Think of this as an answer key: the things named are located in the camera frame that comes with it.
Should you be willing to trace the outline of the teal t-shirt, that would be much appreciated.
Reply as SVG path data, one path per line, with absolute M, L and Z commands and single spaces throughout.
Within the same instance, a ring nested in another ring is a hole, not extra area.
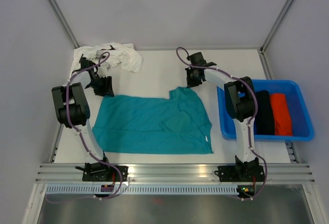
M 117 95 L 103 98 L 93 127 L 105 152 L 154 155 L 206 155 L 212 124 L 201 98 L 177 87 L 169 98 Z

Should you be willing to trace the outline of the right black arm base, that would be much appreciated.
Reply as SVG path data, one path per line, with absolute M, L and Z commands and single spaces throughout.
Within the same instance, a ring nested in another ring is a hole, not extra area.
M 263 182 L 265 180 L 262 166 L 252 169 L 239 169 L 236 165 L 218 166 L 214 174 L 220 182 Z

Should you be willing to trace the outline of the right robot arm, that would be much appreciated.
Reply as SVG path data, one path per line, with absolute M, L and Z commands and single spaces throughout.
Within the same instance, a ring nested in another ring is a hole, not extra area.
M 240 180 L 247 180 L 253 174 L 249 164 L 257 157 L 254 153 L 253 124 L 258 112 L 251 78 L 237 78 L 219 69 L 215 63 L 206 62 L 202 53 L 187 55 L 187 87 L 197 87 L 208 81 L 215 84 L 225 94 L 225 107 L 234 121 L 237 153 L 234 173 Z

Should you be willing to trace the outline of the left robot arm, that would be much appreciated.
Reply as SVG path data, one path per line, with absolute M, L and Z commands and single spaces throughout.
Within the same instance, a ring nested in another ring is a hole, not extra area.
M 68 128 L 81 143 L 86 163 L 99 163 L 94 174 L 102 181 L 112 176 L 105 152 L 96 142 L 90 125 L 90 107 L 85 90 L 92 88 L 101 97 L 113 97 L 112 77 L 98 74 L 100 66 L 82 57 L 80 68 L 74 70 L 70 79 L 51 90 L 54 109 L 59 123 Z

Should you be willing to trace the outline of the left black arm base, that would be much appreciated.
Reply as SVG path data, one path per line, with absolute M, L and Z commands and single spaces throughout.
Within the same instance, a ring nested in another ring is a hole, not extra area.
M 82 181 L 85 182 L 126 182 L 128 166 L 117 165 L 117 170 L 102 163 L 86 163 L 84 168 L 76 167 L 83 171 Z

